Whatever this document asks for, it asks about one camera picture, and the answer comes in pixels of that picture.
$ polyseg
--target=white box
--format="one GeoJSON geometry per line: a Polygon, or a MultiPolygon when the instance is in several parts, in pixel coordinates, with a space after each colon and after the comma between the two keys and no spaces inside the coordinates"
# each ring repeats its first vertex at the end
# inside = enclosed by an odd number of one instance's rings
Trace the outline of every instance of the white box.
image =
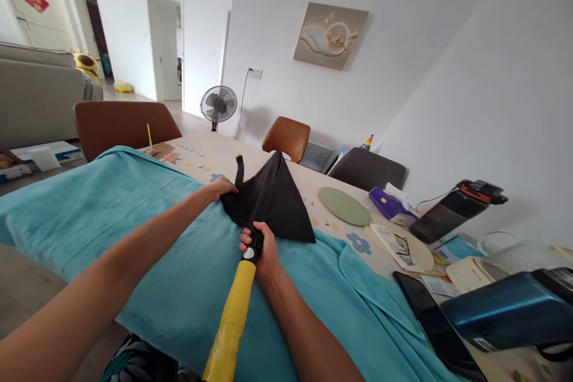
{"type": "Polygon", "coordinates": [[[16,155],[16,157],[20,158],[31,170],[37,170],[38,166],[32,161],[32,157],[29,153],[30,149],[36,149],[40,147],[47,146],[49,147],[56,159],[61,163],[77,160],[84,157],[84,153],[78,147],[69,144],[68,142],[58,141],[53,143],[44,143],[35,146],[28,146],[18,149],[13,149],[12,153],[16,155]]]}
{"type": "Polygon", "coordinates": [[[15,164],[6,169],[0,169],[0,184],[11,182],[24,176],[30,176],[32,171],[26,164],[15,164]]]}

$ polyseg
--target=hand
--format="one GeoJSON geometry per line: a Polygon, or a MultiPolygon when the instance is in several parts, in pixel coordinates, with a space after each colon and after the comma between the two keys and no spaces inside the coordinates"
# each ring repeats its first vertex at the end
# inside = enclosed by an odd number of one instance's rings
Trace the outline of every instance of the hand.
{"type": "MultiPolygon", "coordinates": [[[[263,250],[261,255],[257,260],[257,279],[259,283],[265,282],[268,279],[276,277],[284,269],[279,261],[279,254],[276,250],[276,240],[275,235],[270,230],[266,223],[254,222],[255,228],[263,232],[263,250]]],[[[252,242],[251,231],[249,229],[244,229],[241,233],[241,243],[239,244],[239,249],[241,252],[247,250],[247,245],[252,242]]]]}
{"type": "Polygon", "coordinates": [[[226,177],[217,178],[215,182],[210,183],[206,188],[209,188],[209,191],[211,191],[213,201],[219,201],[221,196],[228,192],[235,194],[239,192],[235,184],[226,177]]]}

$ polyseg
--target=cardboard box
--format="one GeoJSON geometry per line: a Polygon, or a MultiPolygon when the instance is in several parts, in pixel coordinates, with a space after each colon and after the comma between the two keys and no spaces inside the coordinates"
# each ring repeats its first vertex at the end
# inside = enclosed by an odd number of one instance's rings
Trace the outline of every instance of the cardboard box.
{"type": "Polygon", "coordinates": [[[32,161],[32,157],[30,156],[28,151],[30,149],[35,149],[44,146],[47,146],[52,150],[52,152],[54,153],[60,164],[84,157],[84,153],[80,148],[75,147],[74,145],[71,145],[68,142],[64,141],[17,148],[13,149],[12,153],[16,155],[16,157],[20,158],[32,171],[34,171],[38,169],[38,166],[36,166],[34,161],[32,161]]]}
{"type": "Polygon", "coordinates": [[[20,179],[32,174],[32,170],[10,151],[0,150],[0,154],[10,158],[14,164],[8,168],[0,169],[0,185],[20,179]]]}

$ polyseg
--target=doorway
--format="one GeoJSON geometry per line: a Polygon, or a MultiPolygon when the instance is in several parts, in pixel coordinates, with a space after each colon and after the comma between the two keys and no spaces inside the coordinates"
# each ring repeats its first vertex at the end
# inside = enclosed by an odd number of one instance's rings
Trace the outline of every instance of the doorway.
{"type": "Polygon", "coordinates": [[[157,101],[181,100],[184,33],[181,2],[147,0],[157,101]]]}
{"type": "Polygon", "coordinates": [[[100,60],[100,71],[106,78],[113,80],[112,64],[109,59],[106,35],[101,22],[97,0],[73,0],[78,11],[78,19],[86,49],[94,60],[100,60]]]}

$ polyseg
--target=cable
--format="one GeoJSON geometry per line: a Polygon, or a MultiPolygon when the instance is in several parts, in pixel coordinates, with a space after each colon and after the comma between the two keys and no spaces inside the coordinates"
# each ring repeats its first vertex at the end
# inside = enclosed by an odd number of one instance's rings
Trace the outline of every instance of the cable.
{"type": "Polygon", "coordinates": [[[418,206],[420,206],[422,203],[429,203],[429,202],[431,202],[431,201],[434,201],[434,200],[439,199],[440,197],[444,197],[446,194],[451,193],[453,190],[456,190],[456,189],[458,189],[458,187],[453,187],[450,191],[446,191],[444,194],[442,194],[442,195],[440,195],[440,196],[438,196],[438,197],[434,197],[433,199],[422,200],[420,203],[418,203],[418,204],[416,205],[416,207],[414,208],[414,210],[416,210],[416,212],[418,212],[418,213],[420,213],[420,214],[427,214],[427,213],[430,211],[431,208],[428,209],[428,210],[425,211],[425,212],[420,212],[420,211],[418,210],[418,206]]]}
{"type": "Polygon", "coordinates": [[[243,95],[241,96],[241,109],[239,111],[239,125],[237,126],[237,135],[235,136],[235,140],[239,137],[239,132],[241,130],[241,119],[243,119],[243,104],[245,102],[245,88],[247,87],[247,78],[249,77],[249,72],[252,71],[252,68],[247,69],[247,74],[245,75],[245,85],[243,85],[243,95]]]}

